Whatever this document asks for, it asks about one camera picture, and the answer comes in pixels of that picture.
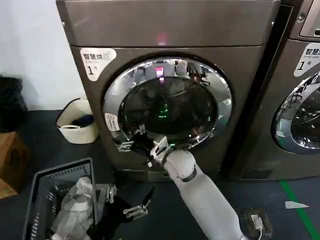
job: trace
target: floor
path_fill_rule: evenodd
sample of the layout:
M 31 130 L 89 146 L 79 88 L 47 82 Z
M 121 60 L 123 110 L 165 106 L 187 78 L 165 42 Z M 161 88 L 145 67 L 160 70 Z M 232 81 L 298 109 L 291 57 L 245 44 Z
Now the floor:
M 31 152 L 25 172 L 22 192 L 0 200 L 1 239 L 20 240 L 28 198 L 34 174 L 42 169 L 72 162 L 85 157 L 93 159 L 95 181 L 98 184 L 114 182 L 113 168 L 98 139 L 95 143 L 75 145 L 68 143 L 55 127 L 58 111 L 30 112 L 19 135 Z M 273 227 L 273 240 L 311 240 L 296 210 L 285 209 L 289 200 L 276 181 L 215 181 L 237 213 L 245 208 L 263 208 Z M 307 217 L 320 233 L 320 177 L 288 181 Z M 144 195 L 155 186 L 149 215 L 130 224 L 121 225 L 115 240 L 205 240 L 205 236 L 182 202 L 172 183 L 126 183 L 127 200 L 140 204 Z

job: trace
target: washing machine door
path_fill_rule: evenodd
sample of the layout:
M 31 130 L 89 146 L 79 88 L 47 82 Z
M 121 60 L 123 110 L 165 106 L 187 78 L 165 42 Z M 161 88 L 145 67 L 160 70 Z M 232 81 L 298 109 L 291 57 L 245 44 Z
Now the washing machine door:
M 275 117 L 278 144 L 295 154 L 320 153 L 320 72 L 303 80 Z
M 190 149 L 219 135 L 232 112 L 227 81 L 215 66 L 184 57 L 160 57 L 133 65 L 108 88 L 106 125 L 117 144 L 145 132 L 165 135 L 171 146 Z

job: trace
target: cardboard box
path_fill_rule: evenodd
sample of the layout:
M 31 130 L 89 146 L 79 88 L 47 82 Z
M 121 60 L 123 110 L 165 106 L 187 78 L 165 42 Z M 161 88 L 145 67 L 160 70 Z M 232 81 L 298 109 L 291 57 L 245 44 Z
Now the cardboard box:
M 0 199 L 18 194 L 28 158 L 16 132 L 0 133 Z

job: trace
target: front-loading washing machine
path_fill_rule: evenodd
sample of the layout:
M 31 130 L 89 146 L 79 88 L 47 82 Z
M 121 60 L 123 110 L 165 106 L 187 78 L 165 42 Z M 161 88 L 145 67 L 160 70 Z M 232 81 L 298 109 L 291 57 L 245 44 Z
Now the front-loading washing machine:
M 227 159 L 238 179 L 320 175 L 320 1 L 283 0 L 277 23 L 264 86 Z
M 101 140 L 116 169 L 148 168 L 165 135 L 210 176 L 228 143 L 268 41 L 279 0 L 58 0 Z M 136 148 L 126 148 L 134 143 Z

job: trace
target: white robotic arm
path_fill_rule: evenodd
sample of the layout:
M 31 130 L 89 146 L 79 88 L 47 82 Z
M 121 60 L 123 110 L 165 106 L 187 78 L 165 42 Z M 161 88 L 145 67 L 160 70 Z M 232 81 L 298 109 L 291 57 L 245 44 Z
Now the white robotic arm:
M 167 137 L 154 142 L 151 158 L 169 173 L 191 214 L 210 240 L 248 240 L 235 210 L 189 151 L 173 150 Z

